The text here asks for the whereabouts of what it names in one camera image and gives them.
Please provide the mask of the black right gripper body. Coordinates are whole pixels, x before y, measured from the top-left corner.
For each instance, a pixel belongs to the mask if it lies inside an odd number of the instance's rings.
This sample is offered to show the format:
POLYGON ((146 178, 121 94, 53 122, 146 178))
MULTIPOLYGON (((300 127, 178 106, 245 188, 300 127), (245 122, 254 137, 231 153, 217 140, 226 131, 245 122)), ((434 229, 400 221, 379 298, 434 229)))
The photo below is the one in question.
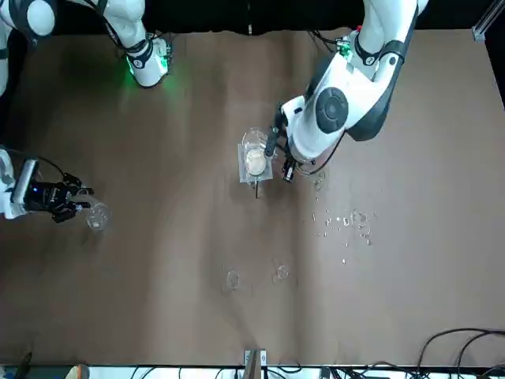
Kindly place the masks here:
POLYGON ((26 193, 26 209, 57 214, 67 209, 69 187, 64 182, 31 181, 26 193))

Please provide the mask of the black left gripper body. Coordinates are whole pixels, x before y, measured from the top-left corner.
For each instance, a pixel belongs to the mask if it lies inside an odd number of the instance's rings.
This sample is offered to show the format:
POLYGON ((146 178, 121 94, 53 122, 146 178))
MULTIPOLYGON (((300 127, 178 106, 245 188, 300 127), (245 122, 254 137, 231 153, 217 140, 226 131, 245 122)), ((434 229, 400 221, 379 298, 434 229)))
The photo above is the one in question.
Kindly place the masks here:
POLYGON ((286 182, 292 182, 294 180, 296 168, 297 161, 291 156, 286 157, 282 165, 282 179, 286 182))

